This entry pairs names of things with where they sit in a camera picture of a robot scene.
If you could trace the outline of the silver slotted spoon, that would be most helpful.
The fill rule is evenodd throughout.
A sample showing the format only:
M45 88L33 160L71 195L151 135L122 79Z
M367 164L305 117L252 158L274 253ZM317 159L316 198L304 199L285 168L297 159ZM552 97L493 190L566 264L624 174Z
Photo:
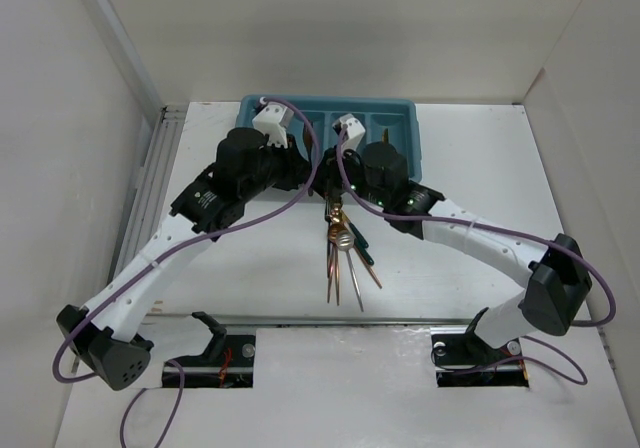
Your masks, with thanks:
M361 290L360 290L360 287L359 287L357 275L356 275L355 268L354 268L353 259L352 259L352 256L351 256L351 250L354 248L354 244L355 244L355 238L347 230L341 230L341 231L339 231L337 233L336 238L335 238L335 245L336 245L337 249L340 252L344 253L345 256L346 256L349 275L350 275L350 278L351 278L351 281L352 281L352 286L354 288L355 296L356 296L360 311L363 312L364 311L364 304L363 304L363 300L362 300L362 295L361 295Z

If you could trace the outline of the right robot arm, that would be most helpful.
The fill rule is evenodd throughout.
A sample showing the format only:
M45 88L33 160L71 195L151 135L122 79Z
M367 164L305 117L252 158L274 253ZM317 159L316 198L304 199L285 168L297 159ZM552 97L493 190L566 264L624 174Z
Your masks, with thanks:
M520 294L472 319L463 337L470 359L487 361L511 340L535 331L560 337L581 326L576 315L592 281L573 238L560 233L548 241L489 225L442 193L411 181L405 158L382 142L360 154L327 149L313 189L329 206L344 192L375 203L379 216L398 232L466 254L521 287Z

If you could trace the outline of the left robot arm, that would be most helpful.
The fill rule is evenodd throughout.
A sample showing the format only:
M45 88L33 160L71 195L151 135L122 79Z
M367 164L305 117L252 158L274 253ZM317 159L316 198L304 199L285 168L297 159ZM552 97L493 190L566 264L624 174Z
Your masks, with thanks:
M274 219L303 197L322 153L312 126L304 133L311 142L309 158L302 157L290 134L278 144L273 135L254 128L229 131L214 163L180 193L133 260L89 301L60 311L61 348L71 350L91 377L114 391L137 382L155 360L217 362L227 331L205 312L183 318L179 330L146 337L139 328L153 303L214 242Z

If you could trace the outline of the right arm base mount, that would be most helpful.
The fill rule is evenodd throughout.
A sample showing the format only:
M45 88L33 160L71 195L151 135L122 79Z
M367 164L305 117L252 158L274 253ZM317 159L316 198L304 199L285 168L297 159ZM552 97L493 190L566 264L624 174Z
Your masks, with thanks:
M517 338L492 348L474 334L443 332L431 335L431 345L439 388L529 387Z

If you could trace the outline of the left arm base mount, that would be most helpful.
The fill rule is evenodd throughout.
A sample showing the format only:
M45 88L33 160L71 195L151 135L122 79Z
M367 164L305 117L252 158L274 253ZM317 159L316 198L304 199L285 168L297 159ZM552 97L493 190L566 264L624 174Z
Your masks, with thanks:
M227 328L205 312L191 319L207 328L207 345L200 353L175 357L187 389L245 389L254 382L257 337L254 329Z

